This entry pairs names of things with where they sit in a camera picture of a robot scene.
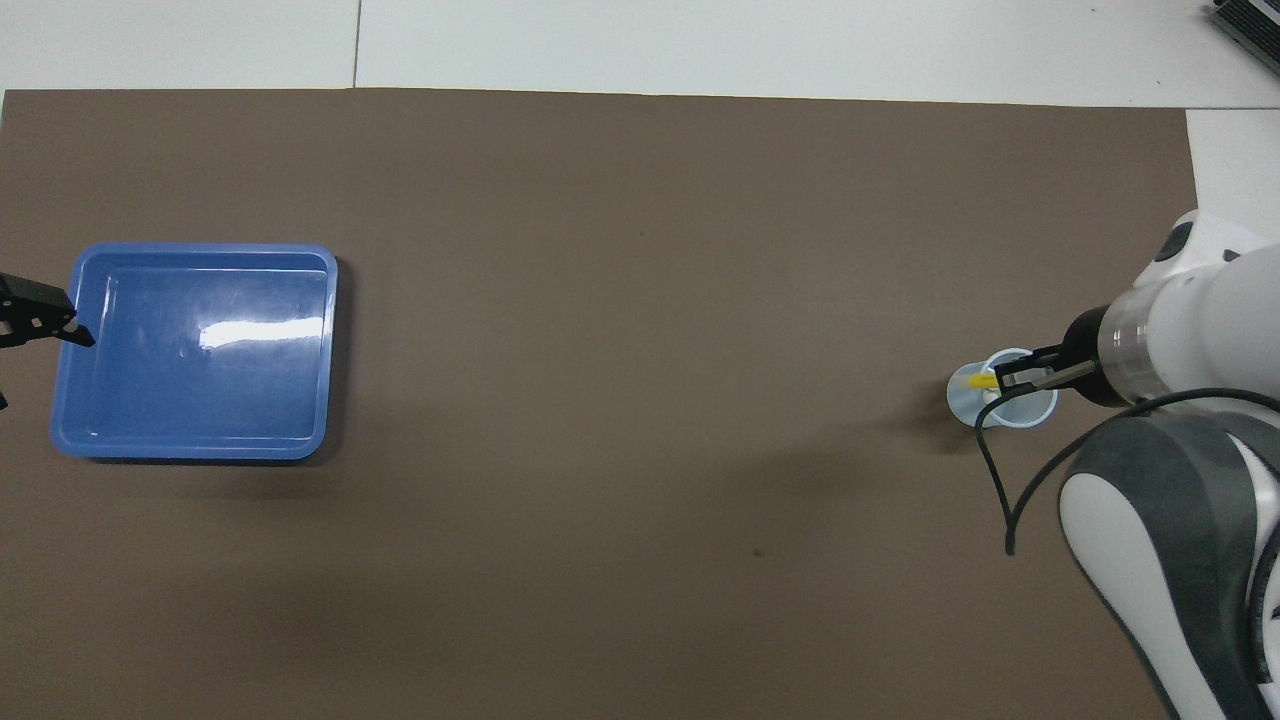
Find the translucent plastic cup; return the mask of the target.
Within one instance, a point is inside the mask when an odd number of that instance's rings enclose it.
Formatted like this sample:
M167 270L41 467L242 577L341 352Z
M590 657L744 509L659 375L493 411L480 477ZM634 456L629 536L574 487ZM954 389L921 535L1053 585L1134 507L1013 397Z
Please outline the translucent plastic cup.
M996 401L1000 392L996 387L979 388L974 384L974 379L982 374L992 374L998 364L1029 355L1030 350L1028 348L1006 348L991 355L984 361L960 366L950 377L946 388L946 400L952 415L965 425L977 427L979 411ZM1057 406L1059 392L1056 389L1037 391L1027 397L1002 404L986 416L983 428L1030 429L1044 423Z

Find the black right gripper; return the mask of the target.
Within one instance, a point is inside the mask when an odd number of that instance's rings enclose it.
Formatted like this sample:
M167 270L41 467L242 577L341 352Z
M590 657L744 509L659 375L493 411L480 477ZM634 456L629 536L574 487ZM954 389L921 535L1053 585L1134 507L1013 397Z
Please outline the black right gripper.
M1100 333L1106 307L1078 315L1059 345L1043 348L1006 348L992 356L992 373L1002 393L1030 393L1066 387L1101 407L1125 407L1125 400L1107 379L1100 355Z

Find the brown paper table mat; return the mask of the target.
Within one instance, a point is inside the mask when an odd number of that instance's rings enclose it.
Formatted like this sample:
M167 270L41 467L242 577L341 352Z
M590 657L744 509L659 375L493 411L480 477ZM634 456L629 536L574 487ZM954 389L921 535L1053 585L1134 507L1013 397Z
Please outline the brown paper table mat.
M0 351L0 720L1166 720L966 363L1197 204L1181 109L22 91L0 268L340 264L292 465L97 462Z

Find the blue plastic tray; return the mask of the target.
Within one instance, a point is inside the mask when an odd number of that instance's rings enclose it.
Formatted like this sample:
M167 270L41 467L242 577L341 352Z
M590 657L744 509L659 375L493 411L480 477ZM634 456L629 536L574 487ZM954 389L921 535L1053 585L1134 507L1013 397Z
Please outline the blue plastic tray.
M323 443L339 265L314 243L96 243L50 418L72 457L293 462Z

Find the grey ribbed device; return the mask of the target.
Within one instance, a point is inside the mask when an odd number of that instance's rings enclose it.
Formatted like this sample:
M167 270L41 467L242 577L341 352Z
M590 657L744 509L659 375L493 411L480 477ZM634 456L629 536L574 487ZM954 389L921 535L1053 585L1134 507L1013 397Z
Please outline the grey ribbed device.
M1280 67L1280 0L1210 0L1211 20L1263 61Z

